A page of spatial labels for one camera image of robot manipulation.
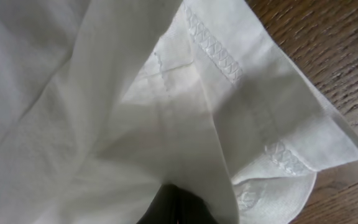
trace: white fabric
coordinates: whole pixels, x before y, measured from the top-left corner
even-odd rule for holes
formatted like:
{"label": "white fabric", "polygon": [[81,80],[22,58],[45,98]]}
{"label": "white fabric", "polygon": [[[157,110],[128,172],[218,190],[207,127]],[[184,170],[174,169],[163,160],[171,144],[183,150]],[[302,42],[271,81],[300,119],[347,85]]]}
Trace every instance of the white fabric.
{"label": "white fabric", "polygon": [[219,223],[288,223],[358,160],[242,0],[88,3],[0,0],[1,224],[136,223],[166,182]]}

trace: wood grain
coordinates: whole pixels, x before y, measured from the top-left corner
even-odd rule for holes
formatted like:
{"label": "wood grain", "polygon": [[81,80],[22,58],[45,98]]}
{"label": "wood grain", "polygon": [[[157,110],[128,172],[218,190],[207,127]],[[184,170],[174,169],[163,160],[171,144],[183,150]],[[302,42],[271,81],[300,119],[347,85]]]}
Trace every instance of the wood grain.
{"label": "wood grain", "polygon": [[[358,0],[247,2],[358,134]],[[358,223],[358,162],[320,172],[306,207],[292,223]]]}

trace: embroidered stitch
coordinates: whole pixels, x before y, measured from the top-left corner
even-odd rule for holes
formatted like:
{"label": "embroidered stitch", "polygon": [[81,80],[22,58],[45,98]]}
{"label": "embroidered stitch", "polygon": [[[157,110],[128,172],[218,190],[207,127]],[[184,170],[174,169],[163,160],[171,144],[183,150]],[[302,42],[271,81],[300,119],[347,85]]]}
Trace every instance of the embroidered stitch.
{"label": "embroidered stitch", "polygon": [[255,205],[257,205],[259,200],[262,198],[265,188],[265,184],[255,185],[252,184],[252,180],[248,180],[243,184],[235,185],[234,191],[236,193],[239,210],[246,212],[255,207]]}
{"label": "embroidered stitch", "polygon": [[291,150],[288,150],[281,141],[265,146],[265,152],[274,164],[288,174],[302,175],[310,172],[304,163],[292,154]]}
{"label": "embroidered stitch", "polygon": [[[185,13],[190,35],[194,43],[208,55],[232,84],[236,84],[236,81],[238,81],[243,74],[239,64],[229,55],[222,44],[212,36],[209,30],[198,19],[197,15],[187,6],[185,6]],[[252,104],[251,108],[255,118],[259,121],[264,121],[264,125],[259,127],[259,132],[261,133],[263,142],[267,143],[265,153],[270,157],[270,160],[290,175],[301,175],[310,172],[309,168],[285,147],[284,143],[281,141],[273,144],[268,143],[272,142],[272,137],[278,139],[276,132],[272,128],[275,125],[273,121],[269,119],[270,114],[261,108],[262,105],[260,102],[250,103]]]}
{"label": "embroidered stitch", "polygon": [[239,64],[229,55],[222,44],[215,39],[205,28],[204,24],[192,11],[185,7],[186,18],[189,25],[190,35],[193,41],[204,50],[208,57],[218,66],[225,77],[232,83],[243,74]]}

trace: dark object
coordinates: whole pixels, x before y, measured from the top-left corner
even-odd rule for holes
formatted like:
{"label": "dark object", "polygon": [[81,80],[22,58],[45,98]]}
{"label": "dark object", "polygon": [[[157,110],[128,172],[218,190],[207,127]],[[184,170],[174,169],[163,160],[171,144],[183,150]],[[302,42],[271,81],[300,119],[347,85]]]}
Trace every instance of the dark object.
{"label": "dark object", "polygon": [[162,185],[137,224],[218,224],[204,201],[175,185]]}

